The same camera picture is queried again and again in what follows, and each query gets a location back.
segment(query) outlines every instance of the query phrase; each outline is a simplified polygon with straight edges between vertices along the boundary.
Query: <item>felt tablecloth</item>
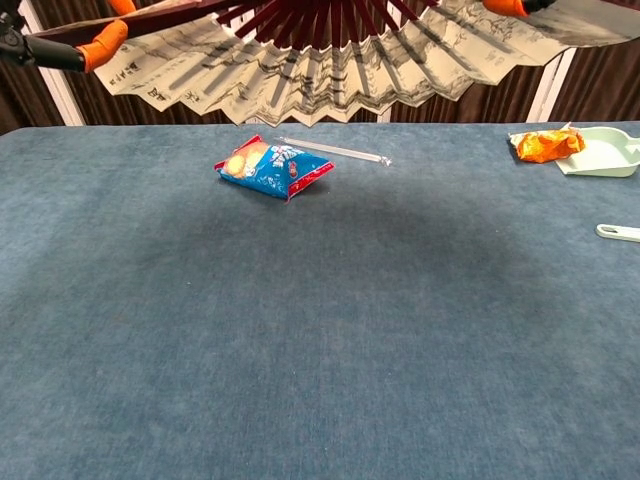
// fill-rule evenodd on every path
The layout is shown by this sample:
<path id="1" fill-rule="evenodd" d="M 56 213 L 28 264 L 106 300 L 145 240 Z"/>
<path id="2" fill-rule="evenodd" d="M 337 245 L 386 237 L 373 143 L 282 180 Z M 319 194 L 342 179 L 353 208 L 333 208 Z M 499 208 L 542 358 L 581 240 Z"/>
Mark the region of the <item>felt tablecloth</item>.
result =
<path id="1" fill-rule="evenodd" d="M 514 159 L 559 126 L 0 138 L 0 478 L 640 478 L 640 177 Z M 285 204 L 255 133 L 394 163 Z"/>

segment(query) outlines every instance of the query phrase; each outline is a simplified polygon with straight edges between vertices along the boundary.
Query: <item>crumpled wrapper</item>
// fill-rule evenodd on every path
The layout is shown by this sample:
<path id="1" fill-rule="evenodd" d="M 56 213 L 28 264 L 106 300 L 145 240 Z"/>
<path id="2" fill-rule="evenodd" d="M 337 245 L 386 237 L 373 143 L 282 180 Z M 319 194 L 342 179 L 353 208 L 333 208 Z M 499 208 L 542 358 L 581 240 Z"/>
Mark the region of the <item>crumpled wrapper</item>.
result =
<path id="1" fill-rule="evenodd" d="M 582 134 L 575 128 L 512 135 L 511 143 L 520 160 L 532 163 L 560 160 L 586 148 Z"/>

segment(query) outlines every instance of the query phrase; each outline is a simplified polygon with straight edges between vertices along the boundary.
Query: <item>light green dustpan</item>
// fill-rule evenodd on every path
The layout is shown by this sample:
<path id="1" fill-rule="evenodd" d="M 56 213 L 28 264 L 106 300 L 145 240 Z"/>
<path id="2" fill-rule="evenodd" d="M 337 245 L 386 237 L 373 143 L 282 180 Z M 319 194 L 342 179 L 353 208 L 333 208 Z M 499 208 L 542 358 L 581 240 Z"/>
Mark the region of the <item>light green dustpan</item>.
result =
<path id="1" fill-rule="evenodd" d="M 611 127 L 577 130 L 584 138 L 585 149 L 568 158 L 556 160 L 565 175 L 628 177 L 640 165 L 640 138 L 632 138 L 622 130 Z"/>

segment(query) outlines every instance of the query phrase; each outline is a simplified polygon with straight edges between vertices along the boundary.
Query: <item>plastic straw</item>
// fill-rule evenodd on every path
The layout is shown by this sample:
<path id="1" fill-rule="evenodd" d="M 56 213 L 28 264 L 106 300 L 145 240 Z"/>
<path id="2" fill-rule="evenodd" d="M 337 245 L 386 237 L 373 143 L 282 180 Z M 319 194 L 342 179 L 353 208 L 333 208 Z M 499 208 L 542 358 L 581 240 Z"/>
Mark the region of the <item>plastic straw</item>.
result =
<path id="1" fill-rule="evenodd" d="M 333 147 L 331 145 L 322 145 L 320 143 L 306 142 L 304 140 L 295 140 L 288 137 L 278 137 L 278 140 L 296 147 L 308 148 L 310 150 L 318 150 L 321 152 L 335 153 L 336 155 L 344 155 L 345 157 L 359 158 L 368 160 L 369 162 L 381 163 L 388 167 L 391 165 L 391 159 L 383 155 L 375 155 L 373 153 L 358 152 L 357 150 L 349 150 L 347 148 Z"/>

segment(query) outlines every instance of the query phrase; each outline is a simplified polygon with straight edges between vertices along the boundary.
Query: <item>paper fan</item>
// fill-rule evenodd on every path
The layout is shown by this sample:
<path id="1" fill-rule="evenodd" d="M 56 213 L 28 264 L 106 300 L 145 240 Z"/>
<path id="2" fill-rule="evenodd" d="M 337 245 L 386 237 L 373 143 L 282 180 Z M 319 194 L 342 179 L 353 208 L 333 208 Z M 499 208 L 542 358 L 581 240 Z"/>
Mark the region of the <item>paper fan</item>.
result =
<path id="1" fill-rule="evenodd" d="M 455 101 L 517 65 L 640 37 L 640 12 L 603 0 L 557 0 L 517 18 L 478 0 L 169 0 L 125 20 L 135 38 L 96 71 L 112 95 L 274 126 Z"/>

